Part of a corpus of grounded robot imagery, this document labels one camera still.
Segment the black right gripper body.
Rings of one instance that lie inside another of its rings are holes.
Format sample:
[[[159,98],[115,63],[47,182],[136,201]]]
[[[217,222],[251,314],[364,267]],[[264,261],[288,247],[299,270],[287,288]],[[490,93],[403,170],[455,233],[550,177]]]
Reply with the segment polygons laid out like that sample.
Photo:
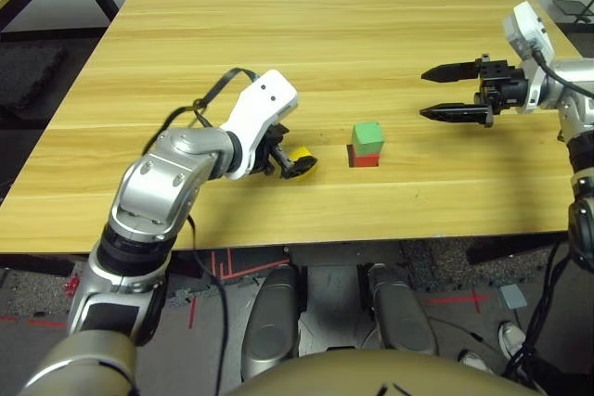
[[[522,69],[487,70],[482,75],[482,100],[493,113],[523,106],[528,82]]]

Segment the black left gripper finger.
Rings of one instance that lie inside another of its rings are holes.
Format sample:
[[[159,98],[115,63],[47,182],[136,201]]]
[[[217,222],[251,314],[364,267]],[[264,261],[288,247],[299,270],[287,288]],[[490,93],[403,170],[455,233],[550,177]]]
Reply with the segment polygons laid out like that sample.
[[[273,146],[272,157],[280,167],[283,179],[300,177],[311,172],[318,163],[318,159],[307,147],[294,147],[285,150],[281,145]]]

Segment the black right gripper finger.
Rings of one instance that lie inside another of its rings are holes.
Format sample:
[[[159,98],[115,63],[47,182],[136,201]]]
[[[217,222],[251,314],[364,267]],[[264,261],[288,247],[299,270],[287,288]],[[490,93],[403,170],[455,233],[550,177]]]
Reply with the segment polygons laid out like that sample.
[[[470,62],[442,64],[430,68],[420,76],[422,80],[434,83],[453,83],[463,80],[484,80],[489,76],[501,76],[507,69],[506,59],[495,60],[488,54],[482,54]]]
[[[420,116],[433,121],[450,123],[477,123],[493,126],[493,109],[481,93],[475,93],[472,104],[441,103],[419,111]]]

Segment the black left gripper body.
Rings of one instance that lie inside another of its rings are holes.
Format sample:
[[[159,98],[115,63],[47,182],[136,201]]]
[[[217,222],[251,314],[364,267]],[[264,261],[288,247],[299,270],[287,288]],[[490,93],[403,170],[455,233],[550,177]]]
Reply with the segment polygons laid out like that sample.
[[[271,175],[275,170],[272,160],[281,169],[285,168],[286,161],[283,159],[284,151],[280,146],[285,133],[286,127],[281,123],[273,124],[267,128],[255,149],[255,161],[252,167],[253,173],[263,172],[265,175]]]

